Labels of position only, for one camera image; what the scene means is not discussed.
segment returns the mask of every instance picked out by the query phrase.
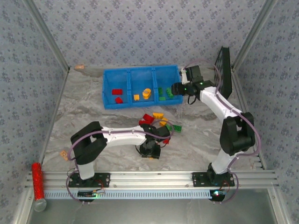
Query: white marble surface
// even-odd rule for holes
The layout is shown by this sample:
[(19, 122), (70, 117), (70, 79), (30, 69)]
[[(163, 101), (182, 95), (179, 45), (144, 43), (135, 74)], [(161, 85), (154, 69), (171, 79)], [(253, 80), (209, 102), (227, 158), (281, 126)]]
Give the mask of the white marble surface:
[[(204, 79), (214, 72), (202, 66)], [(221, 124), (212, 111), (197, 101), (188, 105), (155, 106), (121, 110), (105, 110), (102, 103), (102, 70), (86, 68), (83, 72), (71, 69), (66, 81), (57, 117), (45, 152), (43, 170), (68, 170), (73, 162), (65, 161), (59, 153), (68, 151), (70, 137), (92, 121), (102, 126), (131, 127), (138, 125), (145, 113), (163, 112), (172, 124), (181, 125), (170, 144), (161, 149), (159, 160), (142, 158), (134, 146), (105, 148), (95, 161), (95, 170), (206, 170), (220, 150)], [(232, 94), (229, 101), (238, 107)], [(233, 169), (252, 168), (251, 158), (240, 158)]]

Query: red lego brick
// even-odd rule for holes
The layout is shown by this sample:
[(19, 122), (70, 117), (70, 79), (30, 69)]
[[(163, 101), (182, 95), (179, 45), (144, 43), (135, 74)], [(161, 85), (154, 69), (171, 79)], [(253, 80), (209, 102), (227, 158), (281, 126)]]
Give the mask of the red lego brick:
[(154, 119), (152, 116), (148, 115), (147, 113), (143, 116), (143, 119), (147, 120), (151, 123), (153, 123)]
[(150, 125), (151, 122), (149, 122), (148, 120), (140, 120), (140, 121), (139, 121), (139, 125), (143, 125), (143, 124)]
[(122, 99), (121, 99), (120, 97), (116, 98), (116, 99), (115, 99), (115, 102), (116, 102), (117, 104), (122, 104), (122, 103), (123, 103), (123, 101), (122, 101)]
[(163, 143), (164, 143), (164, 144), (169, 144), (169, 139), (165, 139), (165, 140), (163, 141)]
[(113, 89), (112, 95), (122, 95), (122, 89)]

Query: red tube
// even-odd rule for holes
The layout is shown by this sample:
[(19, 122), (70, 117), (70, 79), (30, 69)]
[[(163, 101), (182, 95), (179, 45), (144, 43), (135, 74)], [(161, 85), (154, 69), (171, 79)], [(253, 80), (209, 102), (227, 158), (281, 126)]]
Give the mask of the red tube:
[(45, 198), (45, 194), (43, 192), (42, 166), (39, 162), (35, 162), (32, 164), (31, 169), (32, 169), (34, 199), (37, 201), (39, 199)]

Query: blue patterned wallpaper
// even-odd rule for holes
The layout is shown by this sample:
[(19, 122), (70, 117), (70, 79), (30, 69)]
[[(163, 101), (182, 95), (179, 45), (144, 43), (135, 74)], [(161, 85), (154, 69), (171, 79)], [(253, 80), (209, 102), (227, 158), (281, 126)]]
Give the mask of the blue patterned wallpaper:
[(38, 161), (64, 72), (21, 0), (0, 1), (0, 223)]
[(35, 0), (67, 63), (233, 61), (264, 0)]
[(275, 6), (238, 71), (269, 169), (299, 223), (299, 2)]

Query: black mounting plate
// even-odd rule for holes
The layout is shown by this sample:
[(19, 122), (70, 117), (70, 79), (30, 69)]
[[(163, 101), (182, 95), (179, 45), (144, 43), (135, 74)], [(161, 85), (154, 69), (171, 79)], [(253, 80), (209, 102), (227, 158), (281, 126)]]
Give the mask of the black mounting plate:
[(83, 181), (79, 173), (74, 173), (70, 176), (69, 188), (101, 188), (101, 182), (104, 188), (108, 188), (110, 177), (110, 173), (94, 173), (92, 178)]
[(230, 187), (235, 185), (232, 174), (227, 174), (226, 178), (222, 178), (220, 183), (212, 184), (207, 172), (192, 173), (193, 187), (221, 187), (223, 180), (227, 181)]

